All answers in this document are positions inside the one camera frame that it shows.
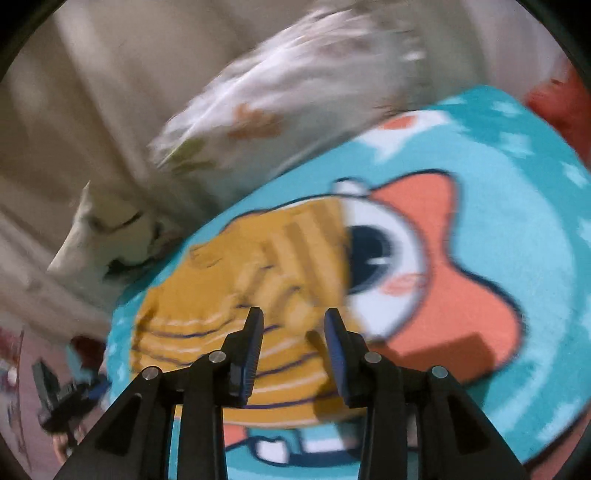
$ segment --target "pillow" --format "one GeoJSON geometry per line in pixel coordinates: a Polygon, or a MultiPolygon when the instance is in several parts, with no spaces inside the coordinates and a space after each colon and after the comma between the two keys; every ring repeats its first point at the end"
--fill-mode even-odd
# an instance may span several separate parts
{"type": "Polygon", "coordinates": [[[89,182],[72,229],[47,271],[84,290],[107,283],[118,294],[180,238],[180,229],[167,218],[89,182]]]}
{"type": "Polygon", "coordinates": [[[223,209],[421,102],[416,72],[425,55],[410,14],[400,4],[372,5],[318,6],[235,60],[168,121],[151,161],[191,177],[223,209]]]}

